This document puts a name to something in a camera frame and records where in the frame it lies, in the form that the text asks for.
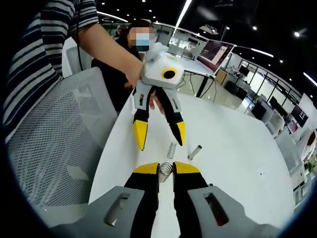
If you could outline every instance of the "ceiling light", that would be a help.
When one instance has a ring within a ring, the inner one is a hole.
[[[125,19],[122,19],[122,18],[117,17],[117,16],[114,16],[114,15],[110,15],[110,14],[108,14],[108,13],[104,13],[104,12],[101,12],[101,11],[97,11],[97,13],[100,14],[100,15],[102,15],[102,16],[109,16],[109,17],[118,19],[118,20],[120,20],[120,21],[128,22],[128,21],[125,20]]]
[[[185,15],[185,13],[186,13],[186,11],[187,11],[187,9],[188,9],[188,7],[189,7],[191,2],[192,2],[192,0],[186,0],[186,2],[184,4],[184,7],[183,7],[183,9],[182,9],[182,11],[181,11],[181,13],[180,13],[180,15],[178,17],[177,22],[176,22],[176,25],[175,25],[176,28],[179,26],[180,22],[182,21],[182,19],[183,19],[183,17],[184,17],[184,15]]]
[[[308,74],[306,74],[306,73],[303,73],[303,74],[305,75],[305,77],[306,77],[307,79],[309,79],[309,80],[317,87],[316,81],[314,81]]]
[[[253,49],[253,48],[251,48],[251,50],[252,51],[255,51],[255,52],[258,52],[258,53],[261,53],[261,54],[263,54],[263,55],[266,55],[266,56],[270,56],[270,57],[274,57],[273,55],[271,55],[271,54],[269,54],[269,53],[266,53],[266,52],[264,52],[264,51],[259,51],[259,50],[256,50],[256,49]]]

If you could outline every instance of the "face mask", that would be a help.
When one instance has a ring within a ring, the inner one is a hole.
[[[148,51],[155,43],[155,34],[153,33],[137,33],[136,48],[137,51]]]

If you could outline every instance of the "ceiling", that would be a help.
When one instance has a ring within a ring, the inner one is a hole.
[[[142,0],[99,0],[97,9],[129,22],[134,18],[146,18],[175,25],[185,2],[186,0],[145,0],[145,2]],[[179,27],[200,33],[209,39],[220,40],[220,35],[204,34],[199,29],[209,24],[221,32],[223,21],[211,21],[206,18],[206,15],[202,15],[202,10],[203,12],[212,10],[208,6],[210,2],[210,0],[192,0]],[[271,58],[242,47],[234,49],[235,53],[241,53],[241,57],[288,80],[288,83],[300,93],[312,95],[312,100],[317,106],[317,87],[303,75],[305,72],[317,81],[317,21],[313,21],[316,19],[315,14],[313,3],[259,0],[257,9],[251,14],[248,24],[226,21],[225,24],[230,29],[226,31],[222,40],[274,55]],[[257,26],[256,31],[252,29],[253,25]],[[300,37],[295,37],[294,32],[300,32]]]

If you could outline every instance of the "metal cylinder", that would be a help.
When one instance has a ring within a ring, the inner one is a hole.
[[[173,172],[173,165],[168,162],[164,162],[159,167],[159,182],[165,182],[168,176]]]
[[[198,154],[198,152],[202,149],[201,145],[198,145],[197,148],[190,154],[187,156],[187,159],[189,160],[193,160],[193,158]]]

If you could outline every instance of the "desk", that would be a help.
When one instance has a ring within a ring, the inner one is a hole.
[[[282,154],[265,125],[208,100],[181,93],[178,98],[186,123],[186,141],[183,147],[177,147],[175,159],[199,168],[208,184],[213,183],[240,202],[246,215],[255,222],[282,227],[293,214],[293,189]],[[175,139],[158,109],[150,112],[144,151],[138,150],[132,121],[128,101],[105,145],[89,203],[114,186],[123,186],[135,167],[171,162],[167,152]],[[198,144],[203,148],[189,162],[186,157]],[[154,238],[180,235],[172,185],[172,176],[160,184]]]
[[[184,70],[186,72],[199,74],[199,75],[204,77],[204,79],[199,87],[199,90],[196,94],[196,97],[200,98],[200,96],[202,95],[203,90],[207,84],[208,79],[209,78],[214,79],[215,73],[210,68],[205,66],[203,63],[199,62],[198,60],[192,60],[192,59],[187,59],[187,58],[177,58],[177,59],[184,66]]]

